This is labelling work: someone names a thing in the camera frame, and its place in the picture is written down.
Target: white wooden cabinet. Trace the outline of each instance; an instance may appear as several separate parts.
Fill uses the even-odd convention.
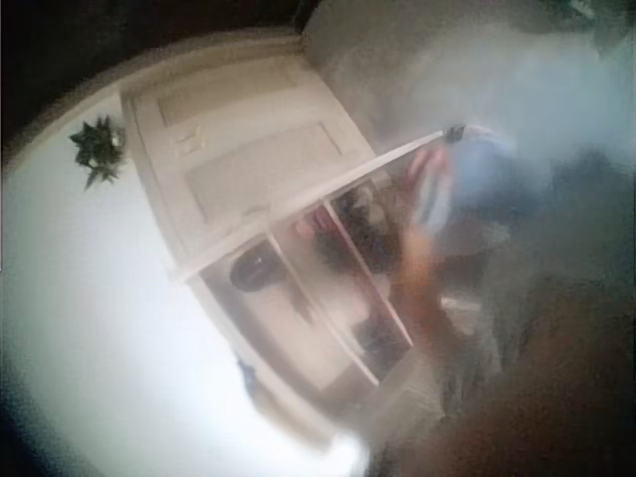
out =
[[[299,192],[373,157],[301,55],[174,79],[132,97],[131,105],[182,266]]]
[[[126,97],[124,109],[174,276],[255,369],[284,409],[277,418],[288,412],[293,427],[328,438],[412,345],[334,201],[439,133],[376,157],[301,54],[155,83]],[[351,255],[349,277],[324,267],[315,243],[294,231],[319,209]],[[241,293],[229,279],[232,267],[259,243],[269,244],[284,276]],[[367,340],[378,340],[369,338],[371,316],[382,339],[397,343],[388,367],[361,344],[361,325]]]

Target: open cabinet door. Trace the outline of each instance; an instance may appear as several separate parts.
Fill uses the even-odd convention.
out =
[[[179,265],[374,155],[302,55],[222,66],[130,98]]]

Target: dark wall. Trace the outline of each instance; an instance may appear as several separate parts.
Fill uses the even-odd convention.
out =
[[[5,0],[2,142],[83,80],[211,32],[302,28],[319,0]]]

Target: potted plant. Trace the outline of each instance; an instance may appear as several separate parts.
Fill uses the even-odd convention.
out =
[[[113,128],[108,116],[98,118],[94,126],[85,122],[70,140],[79,149],[76,162],[89,171],[86,188],[97,179],[112,182],[117,178],[123,161],[123,131]]]

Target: cabinet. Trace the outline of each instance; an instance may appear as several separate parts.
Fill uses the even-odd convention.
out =
[[[125,101],[177,279],[296,428],[354,425],[408,355],[393,304],[400,180],[306,63],[199,71]]]

